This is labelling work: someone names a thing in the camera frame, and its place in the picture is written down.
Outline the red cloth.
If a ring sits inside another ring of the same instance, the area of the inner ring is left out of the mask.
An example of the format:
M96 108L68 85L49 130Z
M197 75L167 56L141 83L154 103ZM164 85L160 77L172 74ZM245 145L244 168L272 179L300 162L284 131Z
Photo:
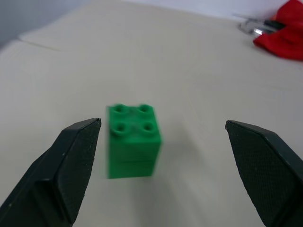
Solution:
M303 61L303 2L289 0L272 19L285 27L260 35L253 40L254 45L281 58Z

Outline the green studded building cube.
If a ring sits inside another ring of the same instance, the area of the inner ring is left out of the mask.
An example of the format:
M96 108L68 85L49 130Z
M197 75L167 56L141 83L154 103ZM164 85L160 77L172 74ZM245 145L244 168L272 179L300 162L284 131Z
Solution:
M154 108L147 104L107 107L107 177L152 176L161 147Z

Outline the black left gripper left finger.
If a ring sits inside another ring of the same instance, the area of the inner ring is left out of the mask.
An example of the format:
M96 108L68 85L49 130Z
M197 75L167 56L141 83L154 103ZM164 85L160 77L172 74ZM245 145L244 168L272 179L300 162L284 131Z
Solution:
M61 131L0 206L0 227L72 227L91 177L101 119Z

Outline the silver metal tool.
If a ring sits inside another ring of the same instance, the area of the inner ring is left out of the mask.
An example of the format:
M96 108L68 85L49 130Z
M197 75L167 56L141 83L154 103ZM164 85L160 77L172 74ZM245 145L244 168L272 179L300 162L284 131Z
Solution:
M272 19L259 19L241 14L233 14L233 16L245 19L244 22L238 24L237 28L252 37L258 37L262 34L272 34L285 27L285 24Z

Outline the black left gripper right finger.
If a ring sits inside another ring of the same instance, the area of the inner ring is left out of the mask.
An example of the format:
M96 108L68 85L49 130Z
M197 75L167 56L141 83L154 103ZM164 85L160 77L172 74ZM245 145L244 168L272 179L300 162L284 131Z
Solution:
M303 160L274 132L228 120L236 166L266 227L303 227Z

